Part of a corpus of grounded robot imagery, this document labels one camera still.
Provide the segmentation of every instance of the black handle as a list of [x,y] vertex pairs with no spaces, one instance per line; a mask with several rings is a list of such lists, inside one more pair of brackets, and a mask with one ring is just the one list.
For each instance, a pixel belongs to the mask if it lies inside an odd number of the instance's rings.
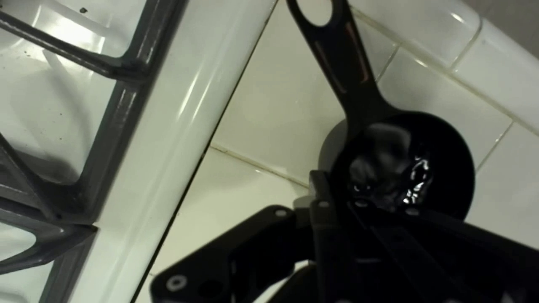
[[327,25],[319,26],[307,20],[299,0],[288,0],[293,18],[346,111],[351,137],[366,124],[396,109],[378,89],[347,0],[332,0],[332,3],[332,18]]

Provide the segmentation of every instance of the gas stove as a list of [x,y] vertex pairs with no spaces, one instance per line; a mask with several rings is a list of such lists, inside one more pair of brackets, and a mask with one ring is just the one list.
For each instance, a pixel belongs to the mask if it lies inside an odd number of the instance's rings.
[[0,3],[0,301],[130,301],[275,1]]

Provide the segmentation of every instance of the black metal grate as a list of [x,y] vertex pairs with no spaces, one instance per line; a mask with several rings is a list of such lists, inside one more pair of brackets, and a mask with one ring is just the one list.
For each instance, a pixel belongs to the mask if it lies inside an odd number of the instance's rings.
[[37,238],[29,250],[0,260],[0,274],[54,260],[41,301],[69,297],[96,233],[93,222],[103,208],[186,5],[187,0],[147,0],[122,57],[80,48],[0,10],[0,28],[117,79],[83,173],[73,185],[34,173],[0,129],[0,222],[26,228]]

